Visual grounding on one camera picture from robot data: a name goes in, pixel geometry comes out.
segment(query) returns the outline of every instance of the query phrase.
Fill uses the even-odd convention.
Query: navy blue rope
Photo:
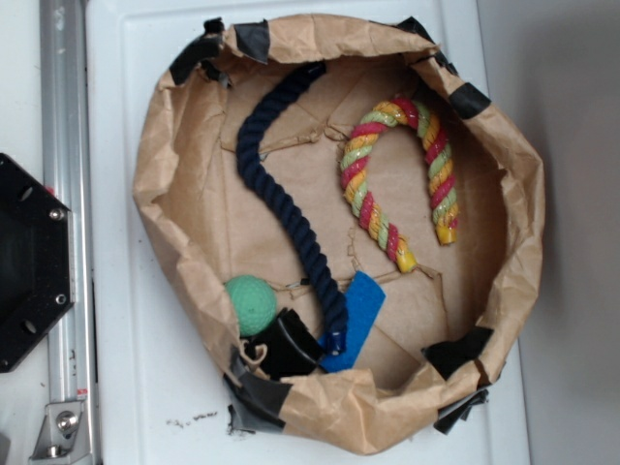
[[[325,318],[325,344],[329,354],[346,350],[349,315],[345,296],[331,277],[327,258],[321,253],[317,235],[301,214],[293,199],[261,164],[259,146],[265,131],[310,84],[326,72],[324,63],[311,63],[297,68],[263,97],[253,113],[244,121],[237,136],[237,169],[245,185],[261,197],[278,217],[293,241],[303,269],[314,286]]]

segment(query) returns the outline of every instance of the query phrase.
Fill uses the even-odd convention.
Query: paper bag
[[[362,270],[387,298],[353,369],[273,381],[243,356],[224,283],[264,279],[279,308],[293,308],[317,338],[323,317],[313,288],[299,285],[291,240],[237,173],[236,138],[261,98],[308,62],[325,63],[326,73],[269,127],[263,166],[308,218],[339,287]],[[399,95],[440,115],[460,207],[458,239],[442,247],[419,139],[408,128],[381,136],[368,177],[416,251],[412,273],[400,273],[358,225],[338,171],[359,119]],[[227,30],[208,21],[154,91],[134,196],[244,427],[254,419],[258,429],[356,453],[385,450],[498,379],[539,292],[541,159],[413,19],[296,15]]]

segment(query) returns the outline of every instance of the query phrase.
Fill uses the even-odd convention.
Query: black binder clip
[[[261,369],[272,380],[308,375],[325,356],[323,348],[293,309],[282,310],[267,329],[250,338],[247,356],[257,358],[260,345],[267,346]]]

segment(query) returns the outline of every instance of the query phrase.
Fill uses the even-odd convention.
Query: toy
[[[325,349],[329,354],[338,355],[347,350],[349,314],[345,297],[338,289],[338,283],[331,277],[327,257],[321,252],[310,222],[295,205],[293,198],[267,173],[259,155],[261,140],[271,123],[325,72],[325,63],[306,64],[294,70],[266,94],[239,129],[236,159],[237,170],[245,185],[263,199],[289,234],[323,308]]]
[[[276,314],[277,299],[265,281],[244,274],[233,278],[224,287],[239,319],[241,337],[258,334],[271,324]]]
[[[442,245],[454,242],[458,204],[452,174],[451,147],[439,117],[425,105],[404,98],[380,102],[353,129],[351,139],[345,145],[340,169],[345,199],[351,204],[353,214],[359,218],[359,224],[396,262],[398,269],[406,273],[416,268],[416,258],[409,249],[407,239],[374,201],[366,183],[366,165],[374,143],[380,133],[398,124],[416,129],[418,137],[422,139],[426,151],[425,161],[429,165],[429,193],[435,232]]]

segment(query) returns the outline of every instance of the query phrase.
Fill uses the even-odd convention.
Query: metal rail
[[[75,305],[48,335],[51,403],[37,464],[101,463],[84,10],[81,0],[40,2],[44,183],[73,212]]]

